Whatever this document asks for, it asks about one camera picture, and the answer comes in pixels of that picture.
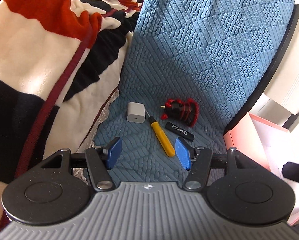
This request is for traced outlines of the white folding chair back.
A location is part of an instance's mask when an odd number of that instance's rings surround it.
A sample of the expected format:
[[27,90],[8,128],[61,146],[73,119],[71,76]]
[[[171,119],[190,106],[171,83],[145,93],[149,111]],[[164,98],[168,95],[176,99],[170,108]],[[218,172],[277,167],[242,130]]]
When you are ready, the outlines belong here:
[[299,124],[299,20],[277,71],[250,113],[290,131]]

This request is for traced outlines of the black usb stick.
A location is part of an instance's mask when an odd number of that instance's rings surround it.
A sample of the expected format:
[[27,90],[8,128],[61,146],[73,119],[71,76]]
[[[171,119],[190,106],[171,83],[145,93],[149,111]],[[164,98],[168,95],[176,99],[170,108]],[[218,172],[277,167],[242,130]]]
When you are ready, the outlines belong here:
[[177,125],[171,123],[171,122],[167,122],[165,124],[165,129],[169,130],[170,132],[184,138],[185,140],[188,140],[190,142],[194,141],[194,135],[180,127],[178,127]]

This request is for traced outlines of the pink cardboard box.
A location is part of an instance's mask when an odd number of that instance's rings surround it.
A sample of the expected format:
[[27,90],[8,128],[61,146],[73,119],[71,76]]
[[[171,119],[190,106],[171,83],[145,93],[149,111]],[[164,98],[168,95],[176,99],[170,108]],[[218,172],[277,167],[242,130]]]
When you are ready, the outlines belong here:
[[224,134],[227,148],[236,147],[246,156],[288,183],[295,193],[295,206],[288,223],[299,220],[299,183],[283,177],[287,162],[299,164],[299,134],[290,133],[264,118],[247,113],[240,122]]

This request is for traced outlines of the red black lion dance figurine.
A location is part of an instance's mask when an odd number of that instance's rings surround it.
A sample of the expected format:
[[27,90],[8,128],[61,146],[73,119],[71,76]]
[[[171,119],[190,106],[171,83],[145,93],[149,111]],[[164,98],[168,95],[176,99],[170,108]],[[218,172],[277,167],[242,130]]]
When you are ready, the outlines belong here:
[[168,99],[161,108],[164,110],[161,120],[174,119],[188,127],[193,127],[198,120],[199,106],[193,99]]

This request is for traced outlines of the white usb charger cube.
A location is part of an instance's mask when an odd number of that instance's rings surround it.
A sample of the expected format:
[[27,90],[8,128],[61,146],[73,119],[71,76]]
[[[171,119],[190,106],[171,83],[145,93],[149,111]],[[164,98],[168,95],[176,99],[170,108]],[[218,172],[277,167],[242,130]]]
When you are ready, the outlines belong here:
[[142,124],[145,119],[146,114],[144,104],[129,102],[127,108],[127,121]]

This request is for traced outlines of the blue textured sofa cover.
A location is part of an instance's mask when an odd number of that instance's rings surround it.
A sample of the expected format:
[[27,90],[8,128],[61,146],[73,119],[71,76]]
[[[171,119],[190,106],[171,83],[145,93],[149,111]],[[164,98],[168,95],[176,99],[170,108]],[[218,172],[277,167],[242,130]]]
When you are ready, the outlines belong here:
[[130,102],[159,119],[168,99],[199,106],[194,146],[226,152],[225,127],[261,81],[277,52],[294,0],[145,0],[121,73],[119,97],[95,144],[122,139],[113,181],[176,181],[187,171],[168,157],[148,122],[127,121]]

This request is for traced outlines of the yellow handle screwdriver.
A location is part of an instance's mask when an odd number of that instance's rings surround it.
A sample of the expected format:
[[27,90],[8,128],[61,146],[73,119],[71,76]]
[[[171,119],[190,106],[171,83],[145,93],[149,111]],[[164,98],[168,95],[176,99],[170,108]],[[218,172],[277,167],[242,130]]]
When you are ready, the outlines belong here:
[[154,131],[158,141],[160,142],[160,145],[164,149],[164,152],[168,157],[174,157],[175,156],[175,149],[172,146],[170,140],[168,139],[167,135],[159,125],[159,123],[156,121],[156,119],[148,113],[147,110],[145,110],[145,113],[148,117],[148,121],[150,123],[150,126],[152,130]]

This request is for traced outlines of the striped red white black blanket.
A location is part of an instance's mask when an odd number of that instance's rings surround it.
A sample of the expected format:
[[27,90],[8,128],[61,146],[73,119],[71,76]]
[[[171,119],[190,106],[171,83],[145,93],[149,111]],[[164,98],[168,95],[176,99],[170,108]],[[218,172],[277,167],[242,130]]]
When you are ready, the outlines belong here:
[[83,148],[118,89],[144,0],[0,0],[0,230],[5,187]]

